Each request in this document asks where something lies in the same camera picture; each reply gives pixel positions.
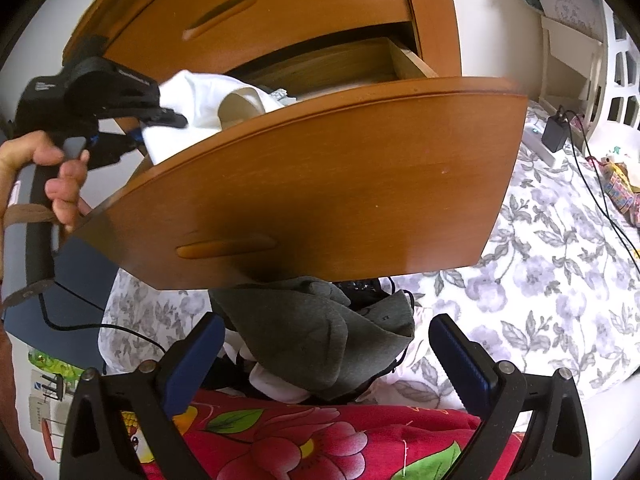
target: power adapter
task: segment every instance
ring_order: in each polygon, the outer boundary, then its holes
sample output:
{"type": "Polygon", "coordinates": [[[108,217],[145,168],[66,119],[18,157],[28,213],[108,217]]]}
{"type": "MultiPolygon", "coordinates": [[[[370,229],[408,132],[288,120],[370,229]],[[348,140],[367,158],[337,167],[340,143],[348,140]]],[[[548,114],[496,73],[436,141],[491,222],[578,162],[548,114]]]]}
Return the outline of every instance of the power adapter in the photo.
{"type": "Polygon", "coordinates": [[[542,144],[544,144],[551,153],[562,150],[566,140],[571,134],[571,124],[564,110],[560,108],[558,112],[549,117],[546,122],[545,132],[542,134],[542,144]]]}

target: drawer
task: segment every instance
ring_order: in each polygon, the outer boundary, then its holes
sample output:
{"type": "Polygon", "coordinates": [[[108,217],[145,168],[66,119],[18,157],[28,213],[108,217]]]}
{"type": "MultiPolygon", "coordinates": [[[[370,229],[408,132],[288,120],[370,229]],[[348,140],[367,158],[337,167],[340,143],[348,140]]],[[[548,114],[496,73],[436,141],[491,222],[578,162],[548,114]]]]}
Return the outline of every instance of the drawer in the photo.
{"type": "Polygon", "coordinates": [[[407,0],[154,0],[106,55],[164,81],[182,69],[226,73],[313,38],[411,20],[407,0]]]}
{"type": "Polygon", "coordinates": [[[267,67],[234,74],[254,86],[284,88],[299,101],[374,83],[436,77],[398,40],[372,38],[302,54],[267,67]]]}
{"type": "Polygon", "coordinates": [[[323,95],[149,169],[77,235],[158,289],[473,265],[500,211],[526,108],[513,85],[490,78],[323,95]]]}

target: metal screw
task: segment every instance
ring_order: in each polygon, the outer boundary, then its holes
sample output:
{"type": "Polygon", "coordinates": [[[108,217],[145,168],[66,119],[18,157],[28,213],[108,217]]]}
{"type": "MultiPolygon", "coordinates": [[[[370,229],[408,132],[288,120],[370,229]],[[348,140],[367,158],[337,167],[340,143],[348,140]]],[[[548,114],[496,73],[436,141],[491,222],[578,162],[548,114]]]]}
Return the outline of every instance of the metal screw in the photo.
{"type": "Polygon", "coordinates": [[[513,363],[510,363],[508,361],[500,361],[500,363],[498,364],[498,369],[503,374],[507,375],[511,375],[514,373],[514,371],[516,371],[516,367],[513,365],[513,363]]]}
{"type": "Polygon", "coordinates": [[[80,378],[83,381],[92,381],[93,379],[95,379],[97,374],[98,370],[96,370],[95,368],[87,368],[84,372],[82,372],[80,378]]]}
{"type": "Polygon", "coordinates": [[[158,363],[156,363],[153,359],[148,359],[140,363],[138,370],[140,370],[143,374],[150,374],[156,369],[157,365],[158,363]]]}
{"type": "Polygon", "coordinates": [[[558,370],[558,373],[565,381],[568,381],[574,377],[574,375],[571,373],[571,370],[569,370],[569,368],[560,368],[558,370]]]}

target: gray floral blanket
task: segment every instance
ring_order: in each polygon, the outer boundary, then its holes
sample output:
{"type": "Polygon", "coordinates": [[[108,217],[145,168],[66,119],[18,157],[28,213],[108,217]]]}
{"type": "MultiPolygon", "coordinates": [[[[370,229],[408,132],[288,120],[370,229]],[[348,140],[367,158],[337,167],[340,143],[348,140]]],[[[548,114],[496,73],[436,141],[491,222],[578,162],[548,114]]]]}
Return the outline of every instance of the gray floral blanket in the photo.
{"type": "MultiPolygon", "coordinates": [[[[547,117],[530,104],[527,123],[543,130],[547,117]]],[[[495,360],[511,360],[520,370],[541,375],[569,368],[583,399],[640,367],[636,269],[577,173],[570,145],[565,151],[568,160],[552,170],[521,145],[500,215],[476,266],[394,278],[417,298],[416,337],[401,367],[376,380],[363,401],[462,407],[428,343],[429,322],[443,312],[495,360]]],[[[578,157],[604,203],[593,168],[578,157]]],[[[640,246],[636,230],[610,202],[609,210],[640,246]]],[[[169,346],[207,310],[204,291],[153,290],[121,270],[104,322],[169,346]]],[[[98,344],[114,372],[159,358],[153,346],[114,330],[103,329],[98,344]]]]}

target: drawer handle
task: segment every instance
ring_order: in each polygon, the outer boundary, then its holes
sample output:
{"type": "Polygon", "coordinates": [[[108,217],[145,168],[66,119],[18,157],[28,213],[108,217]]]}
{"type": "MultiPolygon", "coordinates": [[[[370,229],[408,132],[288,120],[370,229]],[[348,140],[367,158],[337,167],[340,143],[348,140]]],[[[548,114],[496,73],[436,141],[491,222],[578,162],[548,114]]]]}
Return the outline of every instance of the drawer handle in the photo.
{"type": "Polygon", "coordinates": [[[219,258],[220,256],[236,256],[238,254],[257,253],[277,247],[273,238],[265,235],[249,235],[232,240],[210,240],[178,247],[175,252],[185,260],[201,260],[219,258]]]}
{"type": "Polygon", "coordinates": [[[243,10],[247,10],[257,1],[258,0],[227,0],[219,4],[204,14],[199,20],[196,20],[191,27],[187,28],[182,33],[182,40],[194,40],[217,24],[228,20],[243,10]]]}

